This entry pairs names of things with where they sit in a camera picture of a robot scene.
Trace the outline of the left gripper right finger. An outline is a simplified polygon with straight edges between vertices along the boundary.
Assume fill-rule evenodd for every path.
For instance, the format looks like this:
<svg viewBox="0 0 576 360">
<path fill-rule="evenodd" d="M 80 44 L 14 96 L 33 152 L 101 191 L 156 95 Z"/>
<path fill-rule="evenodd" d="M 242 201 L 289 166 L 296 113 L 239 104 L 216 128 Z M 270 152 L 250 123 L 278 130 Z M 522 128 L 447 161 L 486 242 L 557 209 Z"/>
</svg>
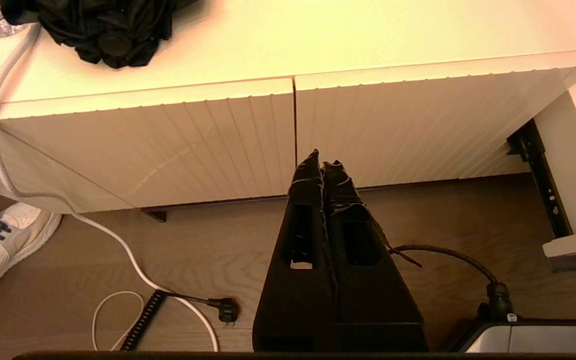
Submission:
<svg viewBox="0 0 576 360">
<path fill-rule="evenodd" d="M 339 161 L 324 163 L 334 334 L 348 353 L 426 353 L 425 321 L 381 225 Z"/>
</svg>

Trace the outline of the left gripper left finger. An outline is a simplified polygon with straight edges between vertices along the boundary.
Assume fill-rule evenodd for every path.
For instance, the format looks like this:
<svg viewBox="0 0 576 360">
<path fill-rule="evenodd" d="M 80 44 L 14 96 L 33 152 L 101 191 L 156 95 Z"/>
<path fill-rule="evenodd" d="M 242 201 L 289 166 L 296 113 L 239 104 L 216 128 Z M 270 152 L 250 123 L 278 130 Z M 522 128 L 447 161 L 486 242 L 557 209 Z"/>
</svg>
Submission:
<svg viewBox="0 0 576 360">
<path fill-rule="evenodd" d="M 334 286 L 319 151 L 295 168 L 253 322 L 256 353 L 335 353 Z"/>
</svg>

